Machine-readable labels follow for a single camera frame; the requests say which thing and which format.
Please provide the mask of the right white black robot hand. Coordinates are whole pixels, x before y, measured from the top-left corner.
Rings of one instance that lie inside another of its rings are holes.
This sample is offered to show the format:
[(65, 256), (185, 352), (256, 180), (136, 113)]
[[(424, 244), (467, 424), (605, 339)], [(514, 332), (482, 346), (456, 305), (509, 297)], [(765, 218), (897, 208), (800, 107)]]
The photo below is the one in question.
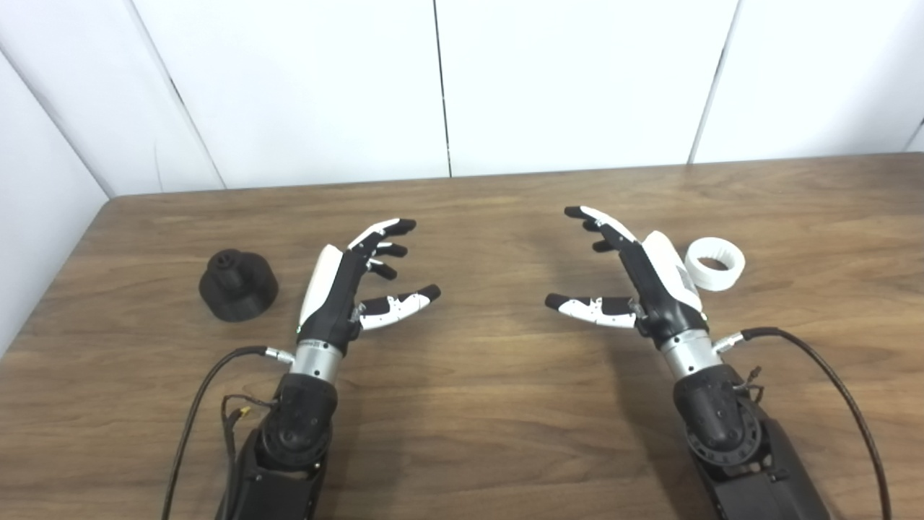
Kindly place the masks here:
[(587, 205), (565, 207), (565, 216), (600, 233), (594, 251), (617, 251), (636, 297), (570, 297), (550, 293), (548, 308), (605, 328), (636, 329), (661, 353), (677, 381), (696, 374), (718, 376), (725, 363), (714, 351), (702, 299), (673, 244), (663, 233), (637, 237), (619, 220)]

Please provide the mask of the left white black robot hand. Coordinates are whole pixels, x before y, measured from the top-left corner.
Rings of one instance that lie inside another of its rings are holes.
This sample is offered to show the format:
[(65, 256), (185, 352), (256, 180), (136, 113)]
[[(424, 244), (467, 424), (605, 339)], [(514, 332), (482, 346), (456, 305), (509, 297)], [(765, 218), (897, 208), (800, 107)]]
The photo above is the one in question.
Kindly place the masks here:
[(288, 371), (327, 383), (336, 381), (349, 345), (361, 332), (382, 329), (416, 315), (441, 296), (436, 285), (416, 292), (358, 300), (367, 273), (395, 280), (397, 272), (381, 256), (403, 257), (406, 247), (392, 237), (415, 230), (415, 220), (392, 218), (366, 228), (341, 250), (321, 250), (298, 314), (296, 352)]

